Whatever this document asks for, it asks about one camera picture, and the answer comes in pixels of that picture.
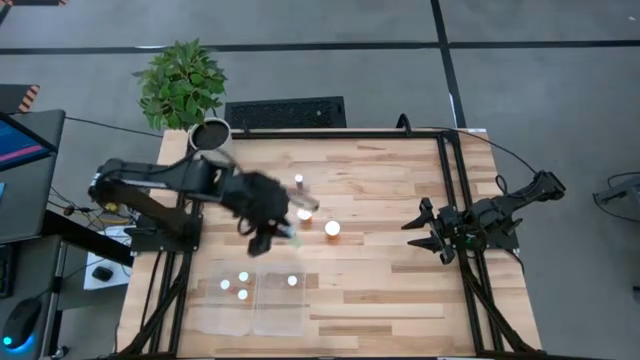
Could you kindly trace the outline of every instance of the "wooden table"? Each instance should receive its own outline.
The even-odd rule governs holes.
[[[461,141],[474,200],[499,194],[489,145],[464,135]],[[177,161],[186,144],[184,132],[167,131],[158,162]],[[247,239],[236,233],[237,220],[218,205],[207,204],[178,357],[474,354],[458,265],[443,266],[437,254],[406,245],[426,236],[427,229],[400,231],[418,215],[421,197],[430,197],[435,209],[446,205],[435,140],[234,140],[234,148],[245,170],[263,170],[289,185],[294,185],[294,174],[303,174],[311,194],[320,200],[311,229],[299,230],[302,248],[296,251],[276,241],[268,254],[255,260],[296,262],[306,269],[305,335],[230,337],[202,332],[197,308],[203,303],[212,264],[247,260]],[[152,194],[175,206],[174,193]],[[456,194],[461,194],[459,185]],[[290,206],[291,218],[294,211]],[[337,243],[328,243],[323,234],[330,219],[342,225]],[[520,265],[502,251],[485,255],[497,306],[525,341],[539,347]],[[121,349],[139,329],[155,258],[136,258],[118,330]],[[150,311],[158,297],[161,270],[162,266]],[[479,304],[478,309],[490,349],[486,314]],[[171,311],[165,316],[161,350],[167,348]]]

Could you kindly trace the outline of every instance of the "computer screen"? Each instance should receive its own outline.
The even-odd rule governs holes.
[[[8,115],[0,116],[0,171],[49,156],[51,145]]]

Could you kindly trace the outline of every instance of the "cable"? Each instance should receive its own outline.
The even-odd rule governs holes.
[[[76,270],[72,271],[72,272],[71,272],[71,274],[69,274],[69,275],[67,275],[67,276],[63,277],[62,279],[60,279],[60,281],[67,280],[67,279],[69,279],[70,277],[72,277],[73,275],[75,275],[75,274],[79,273],[80,271],[82,271],[82,270],[84,270],[84,269],[88,268],[89,266],[91,266],[91,265],[95,265],[95,264],[97,264],[97,263],[99,263],[99,262],[101,262],[101,261],[105,261],[105,260],[106,260],[106,259],[100,259],[100,260],[96,260],[96,261],[94,261],[94,262],[92,262],[92,263],[89,263],[89,264],[87,264],[87,265],[84,265],[84,266],[82,266],[82,267],[80,267],[80,268],[78,268],[78,269],[76,269]],[[52,285],[52,286],[47,287],[44,291],[42,291],[42,292],[41,292],[41,293],[39,293],[38,295],[34,296],[33,298],[34,298],[34,299],[37,299],[37,298],[39,298],[40,296],[42,296],[42,295],[46,294],[48,291],[51,291],[51,290],[53,290],[53,285]]]
[[[51,204],[51,205],[53,205],[53,206],[57,207],[57,208],[62,209],[62,210],[66,210],[66,209],[68,208],[68,206],[63,206],[63,205],[60,205],[60,204],[56,204],[56,203],[54,203],[54,202],[53,202],[53,201],[51,201],[51,200],[47,200],[47,202],[48,202],[49,204]]]
[[[120,326],[120,321],[118,321],[118,323],[116,324],[116,328],[115,328],[114,334],[113,334],[113,342],[114,342],[113,353],[114,354],[118,353],[118,326]]]
[[[630,171],[630,172],[626,172],[626,173],[620,173],[620,174],[614,174],[611,175],[607,178],[607,185],[609,185],[609,188],[612,188],[613,186],[611,185],[611,180],[615,179],[615,178],[619,178],[622,176],[628,176],[628,175],[640,175],[640,171]]]
[[[122,272],[127,275],[127,277],[131,277],[131,273],[127,272],[127,268],[124,267],[124,265],[120,264],[120,267],[122,268]]]
[[[54,188],[53,186],[51,186],[51,190],[53,190],[53,192],[55,193],[55,196],[57,196],[60,200],[66,202],[67,204],[71,204],[74,207],[79,208],[78,205],[76,205],[76,203],[74,203],[73,201],[67,199],[66,197],[62,196],[62,194],[60,194],[60,192],[58,190],[56,190],[56,188]]]
[[[131,223],[131,220],[127,219],[127,220],[109,220],[109,219],[102,219],[100,218],[100,216],[98,216],[98,218],[100,219],[100,221],[102,221],[103,224],[109,224],[109,225],[128,225]]]
[[[144,310],[142,310],[142,319],[140,319],[140,331],[144,328],[144,320],[147,317],[147,310],[149,309],[149,300],[151,299],[151,291],[153,290],[153,283],[156,280],[156,272],[158,270],[158,264],[160,263],[160,257],[162,252],[158,252],[158,256],[156,256],[156,261],[153,263],[153,269],[151,270],[151,280],[149,280],[149,289],[147,290],[147,300],[144,302]]]
[[[602,210],[602,212],[604,212],[605,214],[611,215],[614,218],[618,218],[618,219],[621,219],[621,220],[627,220],[627,221],[631,221],[631,222],[635,222],[635,223],[640,223],[640,220],[628,218],[628,217],[622,216],[622,215],[616,215],[616,214],[606,210],[600,204],[598,204],[598,201],[596,200],[596,194],[592,194],[592,195],[593,195],[593,203],[596,204],[598,209]]]
[[[498,144],[494,143],[493,141],[487,140],[487,139],[485,139],[485,138],[483,138],[483,137],[481,137],[481,136],[474,135],[474,134],[472,134],[472,133],[470,133],[470,132],[468,132],[468,131],[462,131],[462,130],[453,129],[453,128],[448,128],[448,127],[442,127],[442,126],[429,126],[429,128],[432,128],[432,129],[443,129],[443,130],[455,131],[455,132],[458,132],[458,133],[460,133],[460,134],[465,134],[465,135],[467,135],[467,136],[474,137],[474,138],[476,138],[476,139],[478,139],[478,140],[482,140],[482,141],[484,141],[484,142],[486,142],[486,143],[488,143],[488,144],[490,144],[490,145],[492,145],[492,146],[495,146],[495,147],[497,147],[498,149],[500,149],[500,150],[502,150],[502,151],[506,152],[507,154],[509,154],[509,155],[513,156],[514,158],[518,159],[521,163],[523,163],[523,164],[524,164],[524,166],[526,166],[529,170],[531,170],[531,172],[532,172],[532,173],[534,173],[534,174],[537,174],[537,173],[538,173],[537,171],[535,171],[535,170],[534,170],[534,168],[533,168],[531,165],[529,165],[529,163],[528,163],[528,162],[524,161],[524,159],[522,159],[520,156],[516,155],[513,151],[511,151],[511,150],[509,150],[509,149],[507,149],[507,148],[505,148],[505,147],[503,147],[503,146],[500,146],[500,145],[498,145]]]
[[[86,124],[92,124],[92,125],[96,125],[96,126],[102,126],[102,127],[108,128],[108,129],[120,130],[120,131],[129,132],[129,133],[133,133],[133,134],[152,136],[152,137],[156,137],[156,138],[162,138],[163,137],[162,135],[158,135],[158,134],[152,134],[152,133],[148,133],[148,132],[144,132],[144,131],[121,128],[121,127],[118,127],[118,126],[102,124],[102,123],[99,123],[99,122],[96,122],[96,121],[78,119],[78,118],[74,118],[74,117],[70,117],[70,116],[65,116],[65,119],[78,121],[78,122],[82,122],[82,123],[86,123]]]
[[[529,195],[533,194],[536,191],[536,188],[538,186],[538,184],[540,183],[542,177],[538,177],[538,179],[536,180],[535,184],[533,184],[533,186],[531,187],[531,189],[522,194],[522,195],[515,195],[515,194],[509,194],[509,189],[507,186],[507,180],[504,178],[504,176],[498,174],[495,177],[496,180],[496,186],[498,186],[498,189],[500,189],[500,191],[502,191],[502,195],[510,197],[510,198],[514,198],[514,199],[526,199]]]
[[[516,259],[516,261],[520,264],[520,267],[522,268],[522,275],[524,275],[524,263],[522,262],[522,259],[520,259],[520,256],[516,255],[516,253],[513,250],[504,249],[504,251],[506,251],[507,254],[511,255],[514,259]]]

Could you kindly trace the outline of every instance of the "green leaves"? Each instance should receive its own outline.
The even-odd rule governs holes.
[[[200,74],[191,74],[191,82],[194,85],[200,85],[204,81],[204,78]]]
[[[187,112],[193,116],[198,113],[198,104],[194,100],[193,96],[190,96],[189,100],[187,100]]]
[[[188,129],[204,121],[207,111],[222,106],[227,78],[198,39],[177,42],[157,55],[149,69],[135,73],[142,86],[138,104],[154,129]]]

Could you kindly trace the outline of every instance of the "keyboard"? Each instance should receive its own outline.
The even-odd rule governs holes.
[[[8,298],[13,292],[15,279],[16,252],[13,245],[0,245],[0,299]]]

